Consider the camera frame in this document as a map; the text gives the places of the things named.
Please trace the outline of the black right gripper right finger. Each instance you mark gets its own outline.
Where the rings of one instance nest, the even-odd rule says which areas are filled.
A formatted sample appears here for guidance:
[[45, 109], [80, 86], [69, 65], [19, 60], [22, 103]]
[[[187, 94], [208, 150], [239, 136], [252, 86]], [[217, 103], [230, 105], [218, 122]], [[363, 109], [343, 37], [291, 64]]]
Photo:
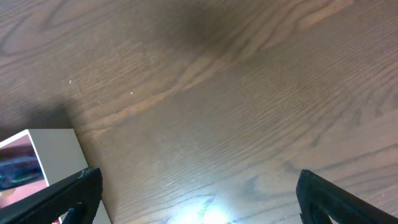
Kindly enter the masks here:
[[397, 218], [357, 198], [309, 170], [302, 170], [296, 186], [303, 224], [397, 223]]

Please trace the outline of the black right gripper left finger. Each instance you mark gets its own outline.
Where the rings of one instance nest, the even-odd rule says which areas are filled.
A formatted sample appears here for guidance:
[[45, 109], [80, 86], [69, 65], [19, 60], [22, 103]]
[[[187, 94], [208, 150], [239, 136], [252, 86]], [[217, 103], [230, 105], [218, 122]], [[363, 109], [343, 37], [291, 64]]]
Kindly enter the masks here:
[[100, 168], [88, 167], [1, 209], [1, 223], [92, 224], [103, 192]]

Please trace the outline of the white box with pink interior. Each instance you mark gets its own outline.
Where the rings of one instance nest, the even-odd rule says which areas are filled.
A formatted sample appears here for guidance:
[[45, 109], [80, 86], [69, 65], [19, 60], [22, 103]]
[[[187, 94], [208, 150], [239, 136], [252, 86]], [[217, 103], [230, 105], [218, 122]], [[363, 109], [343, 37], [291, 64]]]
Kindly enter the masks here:
[[[1, 161], [36, 157], [44, 178], [9, 190], [1, 190], [1, 209], [90, 167], [72, 129], [25, 129], [1, 141]], [[53, 223], [64, 223], [63, 214]], [[109, 223], [101, 201], [93, 223]]]

